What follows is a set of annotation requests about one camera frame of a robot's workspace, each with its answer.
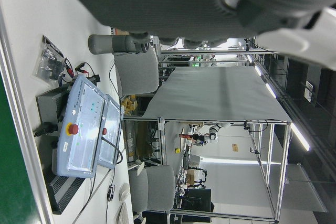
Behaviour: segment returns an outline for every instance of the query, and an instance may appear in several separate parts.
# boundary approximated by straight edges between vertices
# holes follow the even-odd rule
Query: ceiling light
[[[299,139],[299,141],[304,146],[304,148],[306,149],[306,151],[309,151],[310,146],[309,146],[307,140],[305,139],[305,137],[299,131],[299,129],[293,123],[290,124],[290,127],[292,128],[292,130],[295,133],[296,137]]]
[[[266,84],[266,88],[268,89],[268,91],[271,93],[271,95],[276,98],[277,96],[275,95],[274,91],[272,90],[271,86],[267,83]]]
[[[254,66],[255,70],[257,71],[258,75],[261,76],[261,71],[257,66]]]
[[[201,157],[203,163],[215,163],[215,164],[230,164],[230,165],[258,165],[257,160],[241,160],[241,159],[225,159],[225,158],[209,158]],[[261,161],[263,165],[267,164],[267,161]],[[281,163],[271,162],[272,165],[280,165]]]
[[[251,55],[247,55],[247,59],[250,63],[252,63],[252,56]]]

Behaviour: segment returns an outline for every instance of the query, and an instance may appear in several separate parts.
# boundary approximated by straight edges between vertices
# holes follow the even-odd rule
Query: gray backdrop
[[[254,67],[177,67],[143,117],[291,121]]]

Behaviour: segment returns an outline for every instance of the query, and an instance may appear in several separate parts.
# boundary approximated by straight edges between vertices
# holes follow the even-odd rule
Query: red emergency stop button
[[[78,125],[76,125],[76,124],[70,125],[69,128],[68,128],[68,132],[71,135],[76,135],[78,133]]]

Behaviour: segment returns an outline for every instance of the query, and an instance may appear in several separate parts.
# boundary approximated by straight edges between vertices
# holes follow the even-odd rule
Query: white wall
[[[200,133],[207,133],[208,128],[209,126],[203,127]],[[263,149],[261,153],[263,160],[267,159],[269,130],[270,127],[262,133],[261,146]],[[243,127],[232,126],[220,129],[218,135],[219,141],[217,144],[209,143],[203,147],[193,146],[192,154],[209,158],[256,160],[255,155],[249,152],[249,147],[253,145],[248,132]],[[238,152],[233,152],[232,144],[238,144]],[[281,145],[275,136],[272,160],[274,162],[281,162],[281,153]],[[212,190],[212,201],[215,204],[215,212],[271,216],[268,196],[258,165],[204,163],[201,161],[200,166],[208,171],[205,185]],[[279,167],[279,165],[271,166],[271,190],[274,195],[277,195],[279,185]],[[300,166],[289,165],[288,167],[288,176],[290,179],[304,179]],[[285,187],[283,196],[280,223],[317,224],[313,212],[307,211],[310,209],[315,211],[321,211],[322,209],[312,188],[307,183],[289,182]],[[213,218],[212,223],[228,223],[228,220]],[[251,224],[251,221],[230,220],[230,224],[245,223]]]
[[[201,134],[208,133],[210,126],[204,126],[199,130]],[[252,146],[251,137],[248,131],[242,126],[231,126],[229,128],[221,128],[218,131],[218,143],[209,143],[205,146],[193,146],[192,154],[210,157],[210,158],[232,158],[256,160],[255,155],[249,152]],[[232,144],[238,144],[238,152],[233,152]]]

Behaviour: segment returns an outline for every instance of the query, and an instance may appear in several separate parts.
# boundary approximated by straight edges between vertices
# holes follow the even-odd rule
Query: white table
[[[89,52],[87,46],[90,34],[110,34],[110,27],[98,23],[78,0],[0,0],[0,4],[19,88],[32,129],[40,124],[35,96],[51,89],[48,84],[33,75],[36,60],[41,52],[42,35],[46,35],[65,57],[69,58],[73,67],[83,61],[90,63],[95,73],[100,75],[101,82],[98,83],[98,87],[112,97],[117,97],[108,77],[109,69],[113,63],[113,55],[94,56]],[[116,72],[113,69],[111,79],[117,85],[115,75]],[[122,139],[123,136],[121,136],[120,150],[124,149]],[[37,148],[43,146],[39,138],[36,138],[36,146]],[[119,188],[123,183],[129,181],[126,158],[116,167],[115,171],[116,191],[113,201],[109,203],[108,223],[115,223],[116,213],[122,204],[118,199]],[[106,176],[107,172],[108,169],[98,166],[93,197],[76,223],[105,223],[106,194],[113,175],[113,171],[111,171]],[[87,201],[89,191],[90,180],[86,179],[63,214],[60,216],[50,215],[51,219],[46,222],[72,223]],[[130,223],[133,223],[130,196],[126,203]]]

